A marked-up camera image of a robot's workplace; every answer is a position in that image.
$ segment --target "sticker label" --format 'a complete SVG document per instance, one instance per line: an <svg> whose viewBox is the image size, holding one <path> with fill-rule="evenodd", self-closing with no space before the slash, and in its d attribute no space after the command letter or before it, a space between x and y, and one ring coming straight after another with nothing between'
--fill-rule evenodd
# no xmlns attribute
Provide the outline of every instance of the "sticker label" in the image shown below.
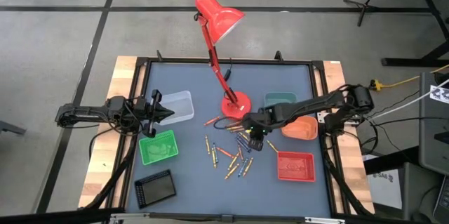
<svg viewBox="0 0 449 224"><path fill-rule="evenodd" d="M449 104L449 89L437 88L436 86L430 86L430 98L436 101L440 101Z"/></svg>

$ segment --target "lamp shade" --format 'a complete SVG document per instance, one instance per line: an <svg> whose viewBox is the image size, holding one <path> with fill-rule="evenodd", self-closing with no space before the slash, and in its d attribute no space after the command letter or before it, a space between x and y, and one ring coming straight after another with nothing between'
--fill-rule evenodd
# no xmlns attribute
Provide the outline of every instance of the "lamp shade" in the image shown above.
<svg viewBox="0 0 449 224"><path fill-rule="evenodd" d="M241 11L221 6L217 0L195 0L196 8L208 21L209 35L216 44L245 16Z"/></svg>

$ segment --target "green tray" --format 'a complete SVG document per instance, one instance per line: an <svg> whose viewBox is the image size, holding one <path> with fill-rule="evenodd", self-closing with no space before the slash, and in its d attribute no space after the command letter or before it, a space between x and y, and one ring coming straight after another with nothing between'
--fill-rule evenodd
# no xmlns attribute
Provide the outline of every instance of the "green tray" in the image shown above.
<svg viewBox="0 0 449 224"><path fill-rule="evenodd" d="M152 164L178 154L173 130L158 133L154 138L140 139L139 147L143 165Z"/></svg>

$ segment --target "red tray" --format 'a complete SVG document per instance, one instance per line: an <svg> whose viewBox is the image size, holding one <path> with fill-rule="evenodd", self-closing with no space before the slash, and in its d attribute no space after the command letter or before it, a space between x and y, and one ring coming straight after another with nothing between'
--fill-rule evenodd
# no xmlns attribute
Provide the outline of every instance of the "red tray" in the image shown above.
<svg viewBox="0 0 449 224"><path fill-rule="evenodd" d="M315 182L313 154L278 152L278 179Z"/></svg>

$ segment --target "wooden table frame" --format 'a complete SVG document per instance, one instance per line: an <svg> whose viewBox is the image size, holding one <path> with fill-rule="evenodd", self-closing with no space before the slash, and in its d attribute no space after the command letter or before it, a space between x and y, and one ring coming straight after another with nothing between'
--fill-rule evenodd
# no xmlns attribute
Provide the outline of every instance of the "wooden table frame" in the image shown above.
<svg viewBox="0 0 449 224"><path fill-rule="evenodd" d="M146 68L149 69L149 63L146 62L147 58L119 56L116 60L107 98L111 98L115 95L135 97L145 94L149 75L149 70L145 70ZM324 93L335 90L337 87L345 84L340 62L316 61L312 62L312 64L314 73L311 74L311 76L314 76L312 83L316 84L316 94L323 95ZM107 124L102 124L98 131L101 132L108 128L109 126ZM356 129L353 126L345 126L344 130L356 134ZM367 210L374 213L370 187L363 166L358 140L351 135L343 135L339 136L337 141L338 147L336 148L336 155L340 155L340 158L335 160L335 153L332 150L329 150L331 159L334 163L341 164L340 172L343 172L347 185L351 188L357 199L361 201L362 205ZM121 160L128 151L129 143L130 137L120 137L115 131L104 133L95 140L91 161L88 166L86 179L79 200L80 207L90 203L109 180L112 171L118 165L119 160ZM326 139L326 143L328 146L331 146L330 138ZM105 204L108 207L124 205L125 199L121 199L120 196L125 190L129 189L129 181L123 179L124 174L129 172L131 172L131 170L127 169L127 171L122 174L114 188L113 197L108 197L102 207L104 207ZM355 214L352 207L348 205L344 198L342 198L342 193L340 192L338 184L333 178L331 187L333 190L333 198L335 199L334 212L349 213L349 211L351 211L352 214Z"/></svg>

